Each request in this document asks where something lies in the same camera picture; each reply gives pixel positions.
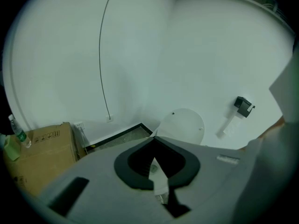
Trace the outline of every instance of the toilet paper holder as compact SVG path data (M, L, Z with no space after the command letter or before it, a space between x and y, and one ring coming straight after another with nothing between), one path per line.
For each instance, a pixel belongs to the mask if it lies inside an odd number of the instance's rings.
M252 109L255 108L255 105L250 103L244 97L238 96L237 100L234 103L234 106L238 108L238 113L243 115L244 117L248 117L251 113Z

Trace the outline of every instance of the white tile floor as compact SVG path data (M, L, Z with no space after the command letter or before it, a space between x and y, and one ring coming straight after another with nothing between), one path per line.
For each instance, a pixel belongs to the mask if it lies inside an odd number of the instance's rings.
M149 136L150 136L150 134L148 132L146 132L143 128L138 127L138 128L132 130L129 133L124 134L123 136L121 136L117 139L114 139L114 140L112 140L112 141L110 141L106 144L103 144L99 147L96 147L96 148L88 151L88 153L90 154L90 153L96 152L98 150L102 150L102 149L105 149L105 148L120 145L120 144L129 142L129 141L132 141L132 140L143 139L143 138L146 138L146 137L149 137Z

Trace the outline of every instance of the toilet bowl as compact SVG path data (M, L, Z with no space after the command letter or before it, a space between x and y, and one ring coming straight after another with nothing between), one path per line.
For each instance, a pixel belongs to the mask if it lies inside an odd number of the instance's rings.
M204 133L205 125L201 116L193 110L181 108L170 112L152 136L200 145Z

